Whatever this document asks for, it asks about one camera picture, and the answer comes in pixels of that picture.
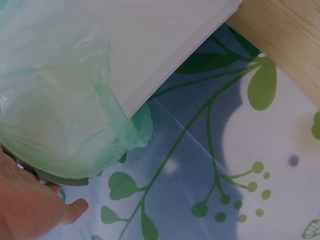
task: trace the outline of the floral tablecloth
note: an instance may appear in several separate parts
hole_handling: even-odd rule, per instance
[[[87,213],[44,240],[320,239],[320,113],[228,26],[148,101],[146,148],[85,187]]]

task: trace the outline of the leaf pattern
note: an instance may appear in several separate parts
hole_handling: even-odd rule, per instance
[[[103,238],[100,237],[100,236],[98,236],[98,235],[93,235],[93,236],[91,237],[91,240],[103,240]]]
[[[141,231],[145,240],[157,240],[159,237],[155,224],[151,221],[144,210],[141,214]]]
[[[313,117],[312,135],[315,139],[320,140],[320,112],[316,112]]]
[[[125,199],[138,191],[135,180],[124,172],[115,172],[108,181],[110,198],[112,200]]]
[[[107,206],[103,206],[101,208],[101,221],[104,224],[113,224],[115,222],[121,221],[121,219],[112,209]]]
[[[302,239],[311,239],[320,234],[320,220],[314,219],[305,228],[302,234]]]
[[[257,56],[260,51],[257,49],[253,44],[251,44],[248,40],[246,40],[243,36],[241,36],[239,33],[237,33],[235,30],[233,30],[231,27],[229,27],[231,34],[236,39],[236,41],[241,45],[241,47],[251,56],[255,57]]]
[[[258,111],[266,110],[273,102],[277,88],[276,65],[264,57],[262,66],[252,77],[247,95],[251,106]]]
[[[230,54],[195,52],[175,72],[198,74],[225,68],[238,59]]]

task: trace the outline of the wooden surface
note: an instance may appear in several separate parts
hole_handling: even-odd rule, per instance
[[[227,23],[320,109],[320,0],[243,0]]]

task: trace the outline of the trash bag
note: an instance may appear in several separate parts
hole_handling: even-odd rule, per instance
[[[61,178],[92,177],[153,125],[144,105],[128,119],[109,88],[111,44],[77,0],[0,3],[0,143]]]

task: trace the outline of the plant stem print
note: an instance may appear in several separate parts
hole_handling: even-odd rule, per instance
[[[255,72],[249,86],[247,88],[247,98],[256,111],[266,110],[272,103],[276,95],[277,90],[277,72],[276,66],[272,61],[270,61],[265,56],[259,57],[259,51],[238,33],[236,33],[231,28],[229,29],[233,38],[238,42],[238,44],[247,52],[250,57],[246,57],[236,53],[229,47],[224,45],[215,35],[212,35],[208,41],[211,41],[215,45],[219,46],[223,53],[216,52],[195,52],[193,53],[176,71],[176,74],[184,76],[193,76],[197,74],[208,74],[206,77],[199,78],[197,80],[188,81],[181,83],[162,91],[155,93],[151,98],[155,99],[160,96],[164,96],[167,93],[174,92],[176,90],[182,89],[187,86],[198,85],[208,81],[214,81],[221,77],[231,76],[231,80],[222,85],[217,91],[212,92],[211,96],[202,104],[201,107],[194,113],[190,120],[185,125],[182,132],[174,141],[173,145],[169,149],[162,163],[156,170],[155,174],[151,178],[150,182],[144,186],[138,186],[136,181],[130,176],[130,174],[116,171],[108,179],[108,187],[110,189],[110,199],[113,201],[119,201],[126,198],[130,198],[135,193],[141,193],[142,196],[137,202],[132,214],[128,218],[121,218],[119,215],[112,210],[110,207],[104,205],[100,211],[101,221],[104,224],[110,225],[117,222],[124,222],[125,225],[119,234],[118,240],[123,239],[126,230],[130,227],[133,219],[137,216],[140,219],[141,233],[145,240],[158,240],[161,238],[161,232],[159,232],[157,225],[154,222],[154,217],[150,217],[148,210],[146,209],[146,198],[153,186],[157,182],[159,176],[164,171],[166,164],[173,156],[173,153],[184,139],[186,134],[192,128],[194,123],[203,115],[205,115],[205,135],[207,139],[207,145],[209,149],[209,155],[212,165],[212,175],[213,182],[211,183],[211,188],[207,192],[207,195],[203,200],[194,202],[190,208],[190,212],[195,218],[205,218],[208,212],[211,210],[208,202],[212,194],[217,193],[220,195],[220,203],[223,206],[233,204],[235,210],[240,210],[246,203],[241,201],[241,199],[233,199],[227,189],[224,188],[225,185],[230,185],[236,188],[240,188],[248,191],[249,193],[254,193],[259,189],[258,184],[255,181],[246,182],[242,180],[244,177],[257,175],[261,176],[264,180],[268,180],[271,174],[265,171],[265,165],[261,161],[255,161],[253,165],[248,166],[248,170],[245,172],[240,172],[236,175],[228,175],[222,172],[217,167],[217,159],[215,154],[215,145],[213,143],[213,126],[212,126],[212,114],[213,114],[213,104],[215,101],[224,93],[237,84],[244,76]],[[233,69],[226,72],[216,73],[210,75],[210,72],[216,70],[223,70],[226,67],[234,64],[237,61],[242,61],[246,63],[246,67],[239,69]],[[126,155],[120,161],[122,164],[126,164]],[[268,200],[271,197],[271,191],[269,189],[260,189],[261,198],[263,200]],[[264,210],[257,208],[255,210],[256,217],[260,218],[264,216]],[[217,211],[214,215],[215,222],[218,224],[223,224],[228,219],[228,213],[224,212],[224,208],[221,207],[220,211]],[[246,214],[240,214],[237,218],[238,223],[245,223],[248,219]],[[98,235],[93,235],[92,240],[101,240],[102,237]]]

